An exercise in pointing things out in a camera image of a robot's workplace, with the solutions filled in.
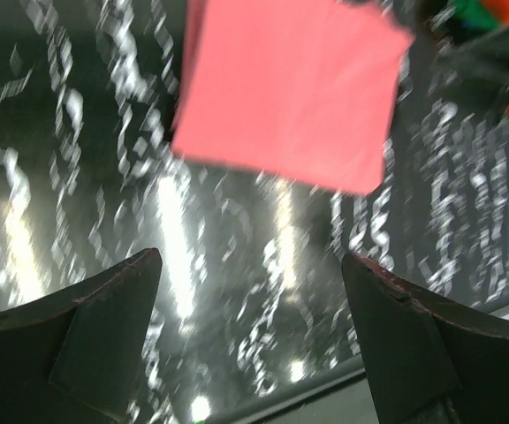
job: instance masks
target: glossy black surface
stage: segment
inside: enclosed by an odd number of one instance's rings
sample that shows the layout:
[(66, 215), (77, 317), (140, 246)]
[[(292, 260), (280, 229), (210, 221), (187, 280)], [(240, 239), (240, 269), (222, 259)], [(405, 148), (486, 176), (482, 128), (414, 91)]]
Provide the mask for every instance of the glossy black surface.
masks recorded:
[(509, 301), (509, 121), (441, 100), (425, 39), (384, 184), (351, 197), (174, 158), (184, 4), (104, 3), (0, 1), (0, 310), (158, 247), (127, 421), (199, 420), (353, 357), (347, 249), (467, 305)]

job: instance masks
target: black marble table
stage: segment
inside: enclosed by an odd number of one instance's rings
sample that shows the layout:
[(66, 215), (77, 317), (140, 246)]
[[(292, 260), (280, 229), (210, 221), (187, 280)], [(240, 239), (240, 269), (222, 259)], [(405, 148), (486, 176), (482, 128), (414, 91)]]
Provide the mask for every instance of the black marble table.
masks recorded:
[[(407, 25), (413, 5), (393, 5)], [(0, 1), (0, 310), (158, 247), (126, 421), (187, 423), (358, 355), (349, 249), (464, 304), (509, 303), (509, 120), (441, 98), (429, 41), (402, 66), (384, 183), (353, 197), (171, 154), (184, 7)]]

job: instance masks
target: marble pattern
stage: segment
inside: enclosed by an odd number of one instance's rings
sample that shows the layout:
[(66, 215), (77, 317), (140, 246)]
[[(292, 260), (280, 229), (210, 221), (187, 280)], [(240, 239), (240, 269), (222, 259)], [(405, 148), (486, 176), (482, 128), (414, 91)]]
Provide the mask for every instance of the marble pattern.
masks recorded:
[[(383, 5), (411, 24), (413, 3)], [(354, 197), (171, 154), (179, 4), (0, 1), (0, 310), (158, 247), (126, 422), (187, 423), (359, 353), (347, 250), (474, 307), (507, 302), (509, 120), (442, 99), (428, 41), (402, 64), (384, 183)]]

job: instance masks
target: green object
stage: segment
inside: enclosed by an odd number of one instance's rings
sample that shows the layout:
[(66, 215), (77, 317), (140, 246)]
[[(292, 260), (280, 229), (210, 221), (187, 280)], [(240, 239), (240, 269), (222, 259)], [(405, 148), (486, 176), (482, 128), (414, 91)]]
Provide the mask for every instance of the green object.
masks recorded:
[(474, 28), (492, 31), (500, 27), (490, 12), (478, 0), (452, 0), (455, 16)]

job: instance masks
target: black object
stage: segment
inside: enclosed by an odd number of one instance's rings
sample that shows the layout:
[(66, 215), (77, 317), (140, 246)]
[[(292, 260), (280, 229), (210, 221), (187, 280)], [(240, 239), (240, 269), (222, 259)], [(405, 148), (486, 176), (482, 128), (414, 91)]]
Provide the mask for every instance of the black object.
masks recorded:
[(509, 25), (491, 32), (473, 28), (455, 18), (447, 4), (423, 0), (418, 8), (421, 27), (437, 45), (437, 66), (493, 92), (490, 118), (497, 124), (509, 106)]
[(0, 424), (122, 420), (161, 268), (158, 251), (145, 250), (0, 313)]
[(355, 255), (349, 307), (380, 424), (509, 422), (509, 322)]

